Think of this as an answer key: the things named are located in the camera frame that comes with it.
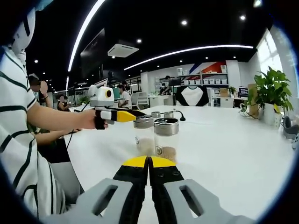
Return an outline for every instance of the green plant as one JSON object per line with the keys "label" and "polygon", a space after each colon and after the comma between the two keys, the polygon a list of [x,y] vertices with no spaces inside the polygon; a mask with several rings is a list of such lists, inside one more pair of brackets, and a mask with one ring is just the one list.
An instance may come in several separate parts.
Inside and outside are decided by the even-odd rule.
{"label": "green plant", "polygon": [[230,87],[228,88],[228,91],[233,95],[234,92],[237,92],[237,89],[236,89],[235,87],[233,87],[233,86],[230,86]]}
{"label": "green plant", "polygon": [[85,96],[85,97],[80,98],[79,103],[80,104],[82,104],[82,103],[88,104],[89,103],[89,97]]}
{"label": "green plant", "polygon": [[267,75],[260,72],[262,75],[255,75],[254,80],[257,87],[257,96],[254,98],[253,89],[249,89],[248,101],[246,105],[251,105],[254,99],[255,103],[264,107],[265,104],[281,106],[284,111],[293,110],[293,106],[288,100],[291,91],[289,90],[288,82],[285,73],[275,71],[269,67]]}

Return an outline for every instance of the striped shirt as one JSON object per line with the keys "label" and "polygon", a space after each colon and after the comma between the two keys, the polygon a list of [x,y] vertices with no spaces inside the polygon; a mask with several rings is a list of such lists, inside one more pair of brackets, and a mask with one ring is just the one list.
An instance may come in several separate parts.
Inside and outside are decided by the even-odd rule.
{"label": "striped shirt", "polygon": [[63,193],[27,128],[27,111],[36,98],[26,70],[12,50],[0,51],[0,160],[16,193],[36,217],[59,213],[65,204],[57,195],[64,198]]}

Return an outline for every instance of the air conditioner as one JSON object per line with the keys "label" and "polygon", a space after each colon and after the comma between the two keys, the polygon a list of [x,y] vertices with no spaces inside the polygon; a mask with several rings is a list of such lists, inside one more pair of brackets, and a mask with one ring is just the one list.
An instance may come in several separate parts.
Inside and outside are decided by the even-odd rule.
{"label": "air conditioner", "polygon": [[128,57],[138,50],[138,48],[117,43],[108,51],[108,56]]}

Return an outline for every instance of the ceiling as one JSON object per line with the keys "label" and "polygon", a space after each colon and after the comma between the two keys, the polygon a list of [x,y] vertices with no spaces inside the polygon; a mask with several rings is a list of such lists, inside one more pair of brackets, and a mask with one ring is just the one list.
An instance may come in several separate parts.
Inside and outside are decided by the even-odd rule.
{"label": "ceiling", "polygon": [[[127,58],[107,57],[106,70],[123,71],[141,61],[188,48],[241,44],[256,47],[265,29],[272,25],[271,17],[263,9],[254,8],[253,0],[160,1],[160,0],[106,0],[80,42],[71,72],[67,72],[73,45],[90,9],[96,0],[54,0],[45,10],[36,13],[36,29],[27,48],[27,71],[41,80],[49,81],[49,89],[65,90],[87,82],[89,86],[99,81],[98,74],[83,80],[80,69],[80,52],[103,29],[106,49],[118,40],[136,44],[140,50]],[[207,61],[233,60],[247,62],[255,49],[206,49],[185,52],[160,58],[122,74],[126,79],[151,71],[180,64]]]}

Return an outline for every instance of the window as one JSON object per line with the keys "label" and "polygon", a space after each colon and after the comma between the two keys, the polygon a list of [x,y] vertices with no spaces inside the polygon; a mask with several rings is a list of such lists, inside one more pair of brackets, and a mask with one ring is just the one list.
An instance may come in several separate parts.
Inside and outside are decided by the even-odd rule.
{"label": "window", "polygon": [[263,73],[267,74],[269,66],[274,70],[283,71],[275,42],[269,30],[266,30],[265,35],[257,47],[257,55]]}

